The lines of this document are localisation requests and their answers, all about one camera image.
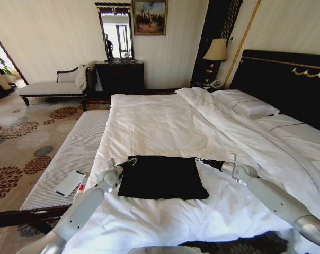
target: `dresser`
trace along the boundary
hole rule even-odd
[[[114,60],[97,62],[103,94],[143,94],[144,62],[137,60]]]

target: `picture frame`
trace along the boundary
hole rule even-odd
[[[168,0],[132,0],[134,35],[166,35]]]

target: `black headboard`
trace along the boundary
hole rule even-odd
[[[229,89],[320,130],[320,55],[244,50]]]

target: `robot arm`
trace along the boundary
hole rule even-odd
[[[238,182],[245,182],[248,189],[268,209],[291,224],[302,236],[320,245],[320,220],[306,207],[276,184],[258,177],[256,170],[249,165],[235,166],[235,163],[200,160],[221,172],[231,175]],[[134,164],[136,159],[115,166],[99,175],[97,185],[88,189],[61,217],[58,224],[36,242],[26,245],[17,254],[59,254],[67,241],[75,235],[101,204],[105,192],[114,189],[119,183],[125,164]]]
[[[303,237],[320,246],[320,220],[297,199],[276,184],[260,178],[249,165],[224,162],[219,169],[245,182],[250,192],[274,214],[291,224]]]
[[[113,190],[123,173],[123,165],[134,163],[127,161],[99,175],[97,185],[88,189],[63,214],[56,226],[41,239],[24,246],[17,254],[59,254],[68,240],[75,235],[89,220],[97,207],[102,203],[104,194]]]

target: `carpet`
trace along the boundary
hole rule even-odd
[[[21,207],[83,113],[79,98],[29,100],[26,106],[16,93],[0,99],[0,212]],[[41,236],[27,225],[0,228],[0,253],[16,253]]]

